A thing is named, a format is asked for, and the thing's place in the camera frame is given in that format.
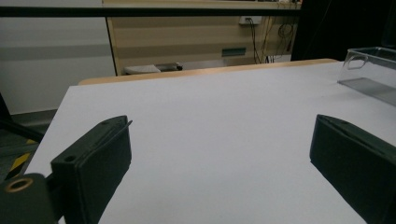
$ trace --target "screw hole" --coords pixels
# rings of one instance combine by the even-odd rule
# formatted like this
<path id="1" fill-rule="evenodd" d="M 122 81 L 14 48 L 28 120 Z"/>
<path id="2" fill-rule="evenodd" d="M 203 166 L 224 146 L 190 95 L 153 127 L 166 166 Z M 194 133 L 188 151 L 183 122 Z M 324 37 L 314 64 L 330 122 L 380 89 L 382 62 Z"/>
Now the screw hole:
<path id="1" fill-rule="evenodd" d="M 75 156 L 68 156 L 68 157 L 66 157 L 64 160 L 65 160 L 65 161 L 73 161 L 73 160 L 75 160 L 75 159 L 76 159 Z"/>
<path id="2" fill-rule="evenodd" d="M 17 179 L 6 186 L 6 192 L 14 193 L 26 189 L 33 184 L 32 178 Z"/>

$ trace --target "wall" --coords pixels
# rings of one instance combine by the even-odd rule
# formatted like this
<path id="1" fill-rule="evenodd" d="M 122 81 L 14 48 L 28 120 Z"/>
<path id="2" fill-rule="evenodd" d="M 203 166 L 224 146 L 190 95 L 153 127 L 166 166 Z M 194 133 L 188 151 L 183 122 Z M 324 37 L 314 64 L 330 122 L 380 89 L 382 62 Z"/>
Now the wall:
<path id="1" fill-rule="evenodd" d="M 100 7 L 101 0 L 2 0 L 14 7 Z M 56 109 L 67 89 L 114 76 L 104 18 L 0 18 L 0 91 L 11 114 Z"/>
<path id="2" fill-rule="evenodd" d="M 156 7 L 163 3 L 180 4 L 183 7 L 230 7 L 295 9 L 300 4 L 263 2 L 224 2 L 189 0 L 105 0 L 110 7 Z M 109 18 L 108 27 L 112 39 L 117 74 L 124 74 L 124 67 L 185 63 L 207 60 L 242 60 L 254 63 L 252 31 L 249 25 L 240 25 L 239 16 L 231 17 L 181 17 L 181 18 Z M 258 57 L 291 54 L 292 40 L 297 30 L 297 18 L 262 17 L 255 26 Z M 245 49 L 238 56 L 223 57 L 224 49 Z"/>

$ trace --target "white table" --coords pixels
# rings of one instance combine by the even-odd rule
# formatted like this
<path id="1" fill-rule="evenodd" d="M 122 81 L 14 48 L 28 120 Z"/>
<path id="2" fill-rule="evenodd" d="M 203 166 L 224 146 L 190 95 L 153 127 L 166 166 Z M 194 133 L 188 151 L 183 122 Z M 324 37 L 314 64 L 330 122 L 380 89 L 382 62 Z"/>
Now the white table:
<path id="1" fill-rule="evenodd" d="M 396 108 L 337 84 L 341 67 L 70 87 L 27 173 L 127 115 L 132 165 L 101 223 L 364 223 L 310 163 L 316 115 L 396 145 Z"/>

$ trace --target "wooden table edge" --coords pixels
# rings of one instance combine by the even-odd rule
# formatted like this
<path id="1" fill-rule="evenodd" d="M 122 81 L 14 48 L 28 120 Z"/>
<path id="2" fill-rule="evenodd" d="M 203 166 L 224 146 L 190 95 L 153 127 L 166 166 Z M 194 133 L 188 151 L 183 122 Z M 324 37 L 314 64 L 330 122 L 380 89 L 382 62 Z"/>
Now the wooden table edge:
<path id="1" fill-rule="evenodd" d="M 185 71 L 175 71 L 175 72 L 164 72 L 164 73 L 150 73 L 142 75 L 130 75 L 121 77 L 94 77 L 87 78 L 78 83 L 78 85 L 92 85 L 92 84 L 104 84 L 104 83 L 114 83 L 123 81 L 137 81 L 137 80 L 147 80 L 154 78 L 166 78 L 166 77 L 186 77 L 186 76 L 196 76 L 196 75 L 209 75 L 223 72 L 234 72 L 242 70 L 253 70 L 253 69 L 263 69 L 263 68 L 276 68 L 276 67 L 290 67 L 290 66 L 303 66 L 318 63 L 335 63 L 338 62 L 334 59 L 314 59 L 314 60 L 304 60 L 304 61 L 294 61 L 285 63 L 261 63 L 261 64 L 249 64 L 249 65 L 239 65 L 239 66 L 229 66 L 229 67 L 217 67 L 217 68 L 204 68 L 204 69 L 194 69 Z"/>

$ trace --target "electrical outlet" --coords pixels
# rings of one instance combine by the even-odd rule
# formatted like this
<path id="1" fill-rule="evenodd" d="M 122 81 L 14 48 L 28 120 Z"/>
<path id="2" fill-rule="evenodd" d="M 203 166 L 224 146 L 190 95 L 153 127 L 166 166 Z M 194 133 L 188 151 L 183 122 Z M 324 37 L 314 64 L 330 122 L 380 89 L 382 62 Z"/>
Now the electrical outlet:
<path id="1" fill-rule="evenodd" d="M 259 25 L 262 23 L 262 17 L 261 16 L 243 16 L 241 19 L 239 19 L 239 24 L 241 25 L 250 25 L 250 21 L 248 19 L 253 20 L 253 24 Z"/>

